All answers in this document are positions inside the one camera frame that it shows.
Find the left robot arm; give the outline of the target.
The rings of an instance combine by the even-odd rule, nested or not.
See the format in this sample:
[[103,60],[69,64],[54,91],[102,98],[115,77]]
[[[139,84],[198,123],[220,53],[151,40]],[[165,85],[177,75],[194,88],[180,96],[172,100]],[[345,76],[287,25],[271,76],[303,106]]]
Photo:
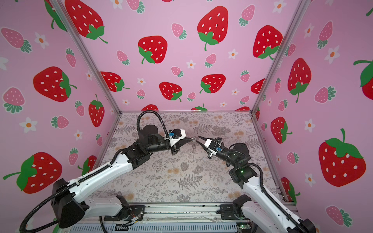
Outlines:
[[51,205],[59,228],[67,229],[85,218],[96,216],[108,221],[133,217],[133,211],[123,196],[94,199],[91,194],[117,177],[139,168],[153,153],[169,150],[175,155],[181,146],[193,141],[186,136],[185,130],[176,129],[170,133],[170,136],[163,137],[155,125],[147,125],[139,130],[138,140],[128,148],[117,151],[111,161],[69,182],[58,180],[53,185],[54,193],[70,184],[73,186],[52,199]]

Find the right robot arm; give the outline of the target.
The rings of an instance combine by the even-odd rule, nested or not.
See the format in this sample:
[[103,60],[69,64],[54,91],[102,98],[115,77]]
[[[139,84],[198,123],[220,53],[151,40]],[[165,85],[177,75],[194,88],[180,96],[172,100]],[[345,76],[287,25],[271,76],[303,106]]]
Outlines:
[[216,157],[233,167],[229,171],[230,177],[246,194],[237,198],[239,218],[251,220],[265,233],[316,232],[309,219],[302,220],[265,187],[263,170],[249,162],[251,157],[246,144],[226,147],[221,138],[199,138],[202,142],[198,144],[208,153],[208,158]]

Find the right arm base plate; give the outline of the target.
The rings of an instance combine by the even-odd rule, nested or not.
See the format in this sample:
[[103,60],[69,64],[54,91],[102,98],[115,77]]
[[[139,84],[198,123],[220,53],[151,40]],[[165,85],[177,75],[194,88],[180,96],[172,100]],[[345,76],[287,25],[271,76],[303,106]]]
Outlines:
[[256,206],[252,205],[222,204],[216,214],[219,214],[222,220],[249,220],[250,218],[244,215],[244,210],[250,215],[257,214],[259,211]]

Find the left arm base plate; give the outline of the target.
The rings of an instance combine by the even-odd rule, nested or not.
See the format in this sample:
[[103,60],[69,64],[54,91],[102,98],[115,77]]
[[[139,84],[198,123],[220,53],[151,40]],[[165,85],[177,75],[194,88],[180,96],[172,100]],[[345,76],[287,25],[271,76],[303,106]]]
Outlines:
[[145,207],[145,205],[130,205],[129,207],[124,207],[116,216],[105,216],[104,221],[130,221],[134,217],[138,217],[138,221],[142,221]]

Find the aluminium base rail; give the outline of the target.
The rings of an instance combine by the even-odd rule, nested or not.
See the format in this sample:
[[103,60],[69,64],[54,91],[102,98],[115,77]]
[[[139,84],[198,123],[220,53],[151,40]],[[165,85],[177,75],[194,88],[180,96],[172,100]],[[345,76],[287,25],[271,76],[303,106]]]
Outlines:
[[86,218],[55,233],[265,233],[251,220],[222,220],[216,211],[233,203],[138,203],[145,205],[142,221]]

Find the right aluminium corner post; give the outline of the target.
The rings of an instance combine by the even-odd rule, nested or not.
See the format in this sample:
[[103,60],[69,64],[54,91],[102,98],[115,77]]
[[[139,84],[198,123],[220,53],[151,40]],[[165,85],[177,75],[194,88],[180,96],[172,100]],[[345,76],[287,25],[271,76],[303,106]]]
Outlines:
[[291,43],[291,41],[292,41],[300,23],[302,22],[302,19],[303,19],[305,13],[307,12],[307,9],[308,9],[310,3],[311,3],[310,0],[302,0],[302,1],[299,2],[298,6],[296,8],[296,11],[294,13],[294,16],[293,16],[292,20],[290,21],[288,29],[287,29],[284,37],[283,37],[283,41],[280,45],[280,48],[279,48],[278,52],[276,53],[276,56],[274,58],[273,63],[270,66],[270,69],[269,69],[269,71],[267,73],[267,76],[264,80],[264,83],[263,83],[262,88],[259,92],[257,100],[255,101],[253,109],[251,110],[251,115],[252,116],[254,116],[256,114],[257,109],[259,108],[259,106],[261,104],[261,101],[262,101],[264,95],[266,94],[268,86],[271,84],[271,81],[272,81],[275,73],[277,72],[277,70],[279,68],[280,62],[284,58],[286,48]]

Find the aluminium corner post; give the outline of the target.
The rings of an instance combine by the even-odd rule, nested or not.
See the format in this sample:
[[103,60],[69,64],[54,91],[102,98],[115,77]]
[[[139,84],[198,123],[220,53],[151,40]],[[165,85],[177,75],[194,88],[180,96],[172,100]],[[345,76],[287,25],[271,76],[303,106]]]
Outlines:
[[111,104],[114,112],[117,115],[120,115],[121,110],[120,110],[118,104],[116,103],[116,101],[114,100],[109,88],[106,86],[106,83],[104,81],[103,76],[101,75],[98,67],[96,66],[94,60],[92,59],[92,56],[90,55],[89,50],[87,49],[87,47],[85,46],[84,42],[81,39],[81,35],[78,33],[78,31],[76,30],[72,20],[68,16],[68,13],[67,13],[67,11],[65,9],[65,6],[64,6],[64,1],[52,0],[51,3],[55,7],[55,10],[56,10],[58,16],[60,17],[62,23],[65,25],[68,33],[70,34],[72,40],[74,41],[75,45],[77,46],[81,56],[83,57],[85,63],[87,64],[89,70],[94,75],[96,82],[98,83],[101,90],[105,94],[107,100]]
[[271,84],[271,81],[272,81],[275,73],[277,72],[277,70],[279,68],[280,62],[284,58],[286,48],[291,43],[291,41],[292,41],[300,23],[302,22],[302,19],[303,19],[305,13],[307,12],[307,9],[308,9],[310,3],[311,3],[310,0],[302,0],[302,1],[299,2],[298,6],[296,8],[296,11],[294,13],[294,16],[293,16],[292,20],[290,21],[288,29],[287,29],[284,37],[283,37],[283,41],[280,45],[280,48],[279,48],[278,52],[276,53],[276,56],[274,58],[273,63],[270,66],[270,69],[269,69],[269,71],[267,73],[267,76],[264,80],[264,83],[263,83],[262,88],[259,92],[257,100],[255,101],[253,109],[251,110],[251,115],[252,116],[254,116],[256,114],[257,109],[259,108],[259,106],[261,104],[261,101],[262,101],[264,95],[266,94],[268,86]]

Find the left aluminium corner post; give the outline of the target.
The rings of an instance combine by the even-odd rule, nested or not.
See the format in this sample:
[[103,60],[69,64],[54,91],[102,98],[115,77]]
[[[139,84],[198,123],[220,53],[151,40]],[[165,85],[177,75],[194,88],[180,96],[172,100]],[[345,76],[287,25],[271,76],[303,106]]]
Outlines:
[[78,31],[76,30],[72,20],[68,16],[68,13],[67,13],[67,11],[65,9],[65,6],[64,6],[64,1],[52,0],[51,3],[55,7],[55,10],[56,10],[58,16],[60,17],[62,23],[65,25],[68,33],[70,34],[72,40],[74,41],[75,45],[77,46],[81,56],[83,57],[85,63],[87,64],[89,70],[94,75],[96,82],[98,83],[101,90],[105,94],[107,100],[111,104],[114,112],[117,115],[120,115],[121,110],[120,110],[118,104],[116,103],[116,101],[114,100],[109,88],[106,86],[106,83],[104,81],[103,76],[101,75],[98,67],[96,66],[94,60],[92,59],[92,56],[90,55],[89,50],[87,49],[87,47],[85,46],[84,42],[81,39],[81,35],[78,33]]

